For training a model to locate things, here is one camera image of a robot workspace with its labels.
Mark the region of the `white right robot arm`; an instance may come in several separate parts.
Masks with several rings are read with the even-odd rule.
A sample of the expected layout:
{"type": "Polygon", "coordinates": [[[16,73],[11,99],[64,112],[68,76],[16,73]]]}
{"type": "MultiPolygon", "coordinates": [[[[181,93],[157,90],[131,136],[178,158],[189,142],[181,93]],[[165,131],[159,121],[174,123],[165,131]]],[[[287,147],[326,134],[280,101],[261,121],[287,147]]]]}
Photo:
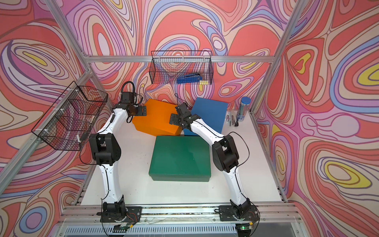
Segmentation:
{"type": "Polygon", "coordinates": [[[176,113],[171,115],[169,123],[192,131],[211,146],[213,163],[224,174],[231,194],[232,213],[237,219],[243,219],[250,211],[252,203],[240,183],[239,153],[234,138],[217,132],[200,116],[191,114],[186,103],[176,106],[175,110],[176,113]]]}

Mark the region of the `orange shoebox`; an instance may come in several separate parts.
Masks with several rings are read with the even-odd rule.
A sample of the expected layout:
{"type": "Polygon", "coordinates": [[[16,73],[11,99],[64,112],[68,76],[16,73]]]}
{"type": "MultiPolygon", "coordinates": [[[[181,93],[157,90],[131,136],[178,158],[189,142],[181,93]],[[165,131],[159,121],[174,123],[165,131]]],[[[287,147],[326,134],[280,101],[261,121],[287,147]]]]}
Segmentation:
{"type": "Polygon", "coordinates": [[[178,136],[182,128],[170,124],[171,114],[176,114],[176,105],[149,99],[146,104],[147,115],[134,117],[132,123],[136,130],[153,136],[178,136]]]}

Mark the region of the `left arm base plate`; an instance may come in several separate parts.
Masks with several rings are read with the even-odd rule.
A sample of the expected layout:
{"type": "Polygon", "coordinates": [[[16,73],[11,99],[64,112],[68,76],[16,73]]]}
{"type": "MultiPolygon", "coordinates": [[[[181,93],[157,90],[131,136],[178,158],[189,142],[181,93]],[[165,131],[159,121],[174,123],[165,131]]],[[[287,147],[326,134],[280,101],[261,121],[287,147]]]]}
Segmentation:
{"type": "Polygon", "coordinates": [[[119,210],[102,210],[97,212],[96,215],[100,216],[102,223],[138,223],[141,219],[142,207],[141,206],[126,206],[119,210]]]}

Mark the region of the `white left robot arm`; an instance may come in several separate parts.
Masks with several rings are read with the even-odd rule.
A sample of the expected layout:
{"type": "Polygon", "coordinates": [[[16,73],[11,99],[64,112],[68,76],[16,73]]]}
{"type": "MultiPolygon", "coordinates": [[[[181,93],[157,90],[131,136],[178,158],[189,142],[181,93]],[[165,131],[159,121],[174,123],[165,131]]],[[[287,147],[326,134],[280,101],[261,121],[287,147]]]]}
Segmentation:
{"type": "Polygon", "coordinates": [[[138,222],[137,215],[126,207],[120,190],[118,161],[121,158],[121,147],[115,137],[124,123],[131,122],[137,115],[146,114],[138,96],[135,92],[122,92],[120,101],[113,108],[105,125],[89,139],[92,158],[100,168],[105,188],[105,197],[101,199],[102,210],[98,213],[102,223],[129,222],[134,225],[138,222]]]}

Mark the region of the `blue shoebox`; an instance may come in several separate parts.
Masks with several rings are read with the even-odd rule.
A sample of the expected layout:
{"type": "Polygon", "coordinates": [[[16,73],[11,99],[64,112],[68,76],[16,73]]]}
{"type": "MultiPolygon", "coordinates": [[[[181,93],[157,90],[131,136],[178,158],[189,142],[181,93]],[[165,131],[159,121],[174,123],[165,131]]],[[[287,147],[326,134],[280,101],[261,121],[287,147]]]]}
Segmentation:
{"type": "Polygon", "coordinates": [[[192,115],[198,115],[208,126],[221,133],[227,108],[226,102],[197,98],[190,112],[192,115]]]}

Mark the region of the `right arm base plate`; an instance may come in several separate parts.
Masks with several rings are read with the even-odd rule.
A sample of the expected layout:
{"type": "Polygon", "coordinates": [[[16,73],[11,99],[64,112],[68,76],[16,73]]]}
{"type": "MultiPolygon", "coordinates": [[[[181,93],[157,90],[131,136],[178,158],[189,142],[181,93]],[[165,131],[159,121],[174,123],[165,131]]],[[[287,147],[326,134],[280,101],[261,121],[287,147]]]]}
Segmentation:
{"type": "Polygon", "coordinates": [[[248,207],[220,205],[214,209],[214,212],[219,215],[221,221],[249,221],[255,223],[260,220],[260,213],[254,205],[249,205],[248,207]]]}

